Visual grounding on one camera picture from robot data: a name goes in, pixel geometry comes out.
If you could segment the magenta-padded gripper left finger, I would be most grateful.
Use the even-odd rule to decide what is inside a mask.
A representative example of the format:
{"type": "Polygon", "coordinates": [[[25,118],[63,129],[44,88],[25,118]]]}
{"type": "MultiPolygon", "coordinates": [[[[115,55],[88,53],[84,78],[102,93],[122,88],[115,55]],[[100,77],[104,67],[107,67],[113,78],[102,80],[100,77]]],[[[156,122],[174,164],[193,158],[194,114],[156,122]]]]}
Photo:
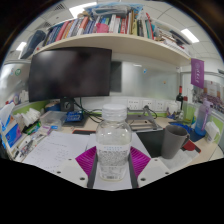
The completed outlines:
{"type": "Polygon", "coordinates": [[[76,158],[64,161],[56,170],[56,175],[78,186],[92,189],[97,171],[97,151],[92,147],[76,158]]]}

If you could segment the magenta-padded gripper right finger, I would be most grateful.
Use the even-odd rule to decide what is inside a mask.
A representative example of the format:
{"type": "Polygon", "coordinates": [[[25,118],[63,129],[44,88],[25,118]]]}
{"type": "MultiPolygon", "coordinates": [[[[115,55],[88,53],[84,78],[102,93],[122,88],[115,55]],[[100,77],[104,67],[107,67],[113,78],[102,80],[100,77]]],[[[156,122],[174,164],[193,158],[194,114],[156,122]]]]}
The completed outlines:
{"type": "Polygon", "coordinates": [[[159,158],[150,158],[132,147],[129,155],[129,172],[132,188],[143,187],[170,174],[159,158]]]}

